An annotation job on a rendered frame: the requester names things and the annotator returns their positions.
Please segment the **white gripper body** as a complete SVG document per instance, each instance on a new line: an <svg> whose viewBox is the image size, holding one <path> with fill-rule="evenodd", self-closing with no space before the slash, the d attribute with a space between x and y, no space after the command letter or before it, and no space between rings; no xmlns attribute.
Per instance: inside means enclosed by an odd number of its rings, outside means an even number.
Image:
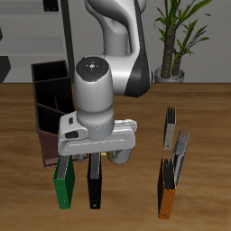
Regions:
<svg viewBox="0 0 231 231"><path fill-rule="evenodd" d="M137 123L134 120L116 120L112 133L99 140L89 136L89 130L76 122L72 125L61 125L59 130L58 153L62 156L93 152L109 152L135 147Z"/></svg>

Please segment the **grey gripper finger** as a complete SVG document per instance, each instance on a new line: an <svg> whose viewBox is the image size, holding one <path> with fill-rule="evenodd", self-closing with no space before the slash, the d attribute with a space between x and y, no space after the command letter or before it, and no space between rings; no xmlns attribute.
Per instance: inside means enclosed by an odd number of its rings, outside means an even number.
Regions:
<svg viewBox="0 0 231 231"><path fill-rule="evenodd" d="M83 162L84 160L88 160L88 154L76 154L74 155L78 162Z"/></svg>
<svg viewBox="0 0 231 231"><path fill-rule="evenodd" d="M118 154L120 153L121 151L112 151L112 152L108 152L107 153L107 156L111 156L113 159L116 159L118 157Z"/></svg>

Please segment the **black book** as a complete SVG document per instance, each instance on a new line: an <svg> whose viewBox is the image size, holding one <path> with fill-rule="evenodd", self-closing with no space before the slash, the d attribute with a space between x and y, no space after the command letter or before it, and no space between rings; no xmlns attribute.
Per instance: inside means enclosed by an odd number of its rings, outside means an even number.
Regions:
<svg viewBox="0 0 231 231"><path fill-rule="evenodd" d="M100 209L102 188L101 154L91 153L88 161L88 198L91 209Z"/></svg>

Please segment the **green book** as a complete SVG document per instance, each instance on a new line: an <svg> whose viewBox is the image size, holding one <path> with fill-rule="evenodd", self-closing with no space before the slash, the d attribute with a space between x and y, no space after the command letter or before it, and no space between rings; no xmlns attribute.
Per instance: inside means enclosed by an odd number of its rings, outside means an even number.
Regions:
<svg viewBox="0 0 231 231"><path fill-rule="evenodd" d="M75 183L75 172L71 156L59 156L53 181L60 209L70 209Z"/></svg>

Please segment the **beige book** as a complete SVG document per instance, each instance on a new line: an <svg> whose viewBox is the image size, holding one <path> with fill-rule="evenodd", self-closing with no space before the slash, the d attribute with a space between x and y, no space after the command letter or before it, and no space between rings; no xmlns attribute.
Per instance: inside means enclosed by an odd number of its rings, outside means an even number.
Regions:
<svg viewBox="0 0 231 231"><path fill-rule="evenodd" d="M176 125L176 108L167 107L163 133L163 149L170 151Z"/></svg>

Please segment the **dark brown desk caddy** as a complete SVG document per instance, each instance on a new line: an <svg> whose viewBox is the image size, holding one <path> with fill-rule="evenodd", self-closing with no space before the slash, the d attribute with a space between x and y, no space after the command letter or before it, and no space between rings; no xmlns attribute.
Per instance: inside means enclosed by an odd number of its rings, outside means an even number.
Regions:
<svg viewBox="0 0 231 231"><path fill-rule="evenodd" d="M33 64L32 85L43 167L50 168L59 156L60 118L76 110L66 61Z"/></svg>

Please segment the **grey book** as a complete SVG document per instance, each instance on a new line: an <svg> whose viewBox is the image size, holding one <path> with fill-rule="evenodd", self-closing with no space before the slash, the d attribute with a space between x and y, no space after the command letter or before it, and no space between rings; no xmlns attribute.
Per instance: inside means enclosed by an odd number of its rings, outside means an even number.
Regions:
<svg viewBox="0 0 231 231"><path fill-rule="evenodd" d="M190 133L179 132L177 142L172 153L172 164L174 173L174 183L178 184L181 167L184 161Z"/></svg>

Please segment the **orange book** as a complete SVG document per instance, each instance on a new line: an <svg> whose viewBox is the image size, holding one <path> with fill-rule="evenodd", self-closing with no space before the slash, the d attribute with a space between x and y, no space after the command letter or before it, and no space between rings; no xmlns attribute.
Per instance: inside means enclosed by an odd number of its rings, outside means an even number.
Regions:
<svg viewBox="0 0 231 231"><path fill-rule="evenodd" d="M176 188L172 160L161 159L159 179L157 184L159 219L170 218L175 191Z"/></svg>

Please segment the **white mug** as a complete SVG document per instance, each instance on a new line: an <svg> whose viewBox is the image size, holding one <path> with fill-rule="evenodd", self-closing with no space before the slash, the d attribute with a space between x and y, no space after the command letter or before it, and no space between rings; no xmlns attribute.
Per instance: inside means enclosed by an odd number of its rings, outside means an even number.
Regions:
<svg viewBox="0 0 231 231"><path fill-rule="evenodd" d="M125 149L125 150L118 150L121 151L118 154L118 157L116 159L113 159L110 155L107 156L107 159L111 161L113 164L124 164L130 159L130 155L132 150L131 149Z"/></svg>

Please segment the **pot plant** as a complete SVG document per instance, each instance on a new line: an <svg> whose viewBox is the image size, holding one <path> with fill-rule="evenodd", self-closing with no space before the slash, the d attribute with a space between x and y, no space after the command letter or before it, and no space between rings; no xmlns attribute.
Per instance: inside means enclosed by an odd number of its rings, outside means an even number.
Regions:
<svg viewBox="0 0 231 231"><path fill-rule="evenodd" d="M190 49L198 42L207 41L208 37L203 37L207 26L201 27L195 34L193 30L198 21L188 25L184 24L194 13L202 7L211 3L212 0L201 0L195 4L192 1L185 9L180 7L181 0L164 0L164 10L158 8L161 17L155 23L161 22L163 28L159 28L160 40L164 43L162 65L154 72L155 83L182 83L185 73L180 69L181 58L185 54L193 54Z"/></svg>

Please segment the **black vertical pole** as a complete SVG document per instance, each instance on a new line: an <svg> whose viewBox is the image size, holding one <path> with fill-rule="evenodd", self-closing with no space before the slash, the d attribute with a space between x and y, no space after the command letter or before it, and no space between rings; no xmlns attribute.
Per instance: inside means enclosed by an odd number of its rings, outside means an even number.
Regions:
<svg viewBox="0 0 231 231"><path fill-rule="evenodd" d="M70 18L69 18L69 0L60 0L62 21L64 28L64 37L67 51L67 59L69 64L69 75L70 79L74 77L75 70L75 61L73 53L73 44L72 44L72 35L70 27Z"/></svg>

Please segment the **dark grey angular block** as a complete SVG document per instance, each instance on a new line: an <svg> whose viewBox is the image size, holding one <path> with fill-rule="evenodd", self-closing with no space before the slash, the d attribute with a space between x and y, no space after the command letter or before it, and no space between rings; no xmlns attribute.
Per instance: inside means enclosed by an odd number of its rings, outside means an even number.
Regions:
<svg viewBox="0 0 231 231"><path fill-rule="evenodd" d="M0 83L3 83L11 69L8 56L0 56Z"/></svg>

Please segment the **small black wall box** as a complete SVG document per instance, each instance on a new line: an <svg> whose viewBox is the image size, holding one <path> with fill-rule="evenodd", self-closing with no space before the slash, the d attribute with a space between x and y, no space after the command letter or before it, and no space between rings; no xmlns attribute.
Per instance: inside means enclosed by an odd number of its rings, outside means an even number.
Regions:
<svg viewBox="0 0 231 231"><path fill-rule="evenodd" d="M58 12L58 0L42 0L43 9L45 12Z"/></svg>

